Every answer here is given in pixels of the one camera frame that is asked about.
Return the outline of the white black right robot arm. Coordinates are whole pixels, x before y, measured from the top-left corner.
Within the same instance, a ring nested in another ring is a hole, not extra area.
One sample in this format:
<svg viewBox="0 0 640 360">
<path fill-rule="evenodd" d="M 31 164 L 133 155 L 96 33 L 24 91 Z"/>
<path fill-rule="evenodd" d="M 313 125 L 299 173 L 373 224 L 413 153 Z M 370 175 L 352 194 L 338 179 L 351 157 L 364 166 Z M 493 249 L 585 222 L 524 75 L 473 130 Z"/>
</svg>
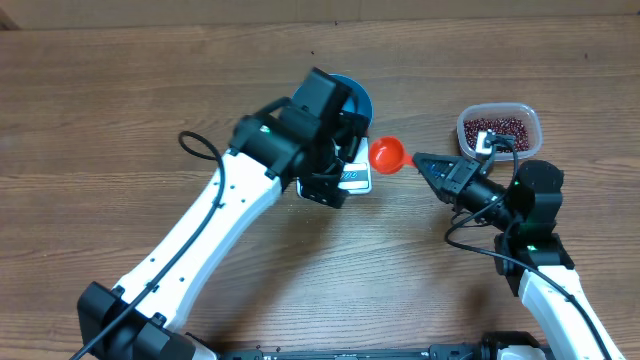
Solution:
<svg viewBox="0 0 640 360">
<path fill-rule="evenodd" d="M 445 242 L 493 258 L 497 273 L 547 339 L 541 344 L 527 332 L 493 332 L 475 345 L 433 345 L 430 358 L 622 358 L 555 231 L 563 202 L 561 170 L 545 161 L 515 163 L 512 180 L 503 187 L 475 160 L 417 153 L 413 162 L 436 196 L 454 208 Z"/>
</svg>

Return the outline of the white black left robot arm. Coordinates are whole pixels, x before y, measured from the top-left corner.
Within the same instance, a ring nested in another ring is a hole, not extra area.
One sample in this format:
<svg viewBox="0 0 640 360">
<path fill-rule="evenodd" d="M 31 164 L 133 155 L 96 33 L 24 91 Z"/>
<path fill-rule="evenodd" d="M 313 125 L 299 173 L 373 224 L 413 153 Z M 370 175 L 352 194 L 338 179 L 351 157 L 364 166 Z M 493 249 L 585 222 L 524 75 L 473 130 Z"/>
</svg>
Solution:
<svg viewBox="0 0 640 360">
<path fill-rule="evenodd" d="M 292 180 L 304 196 L 339 208 L 339 181 L 371 119 L 338 110 L 315 115 L 287 105 L 243 117 L 229 147 L 209 148 L 218 167 L 161 243 L 112 289 L 92 283 L 77 303 L 80 359 L 215 359 L 205 342 L 181 334 L 205 283 L 244 231 Z"/>
</svg>

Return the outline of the red scoop with blue handle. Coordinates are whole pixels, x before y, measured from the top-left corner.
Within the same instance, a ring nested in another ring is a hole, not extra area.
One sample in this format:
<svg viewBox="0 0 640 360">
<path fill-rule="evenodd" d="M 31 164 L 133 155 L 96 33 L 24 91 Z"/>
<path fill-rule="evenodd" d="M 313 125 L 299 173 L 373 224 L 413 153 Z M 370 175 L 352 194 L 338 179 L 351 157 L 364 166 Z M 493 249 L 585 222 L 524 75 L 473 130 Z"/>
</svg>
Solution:
<svg viewBox="0 0 640 360">
<path fill-rule="evenodd" d="M 368 156 L 372 168 L 383 175 L 395 174 L 405 166 L 415 167 L 404 144 L 394 136 L 375 140 L 370 145 Z"/>
</svg>

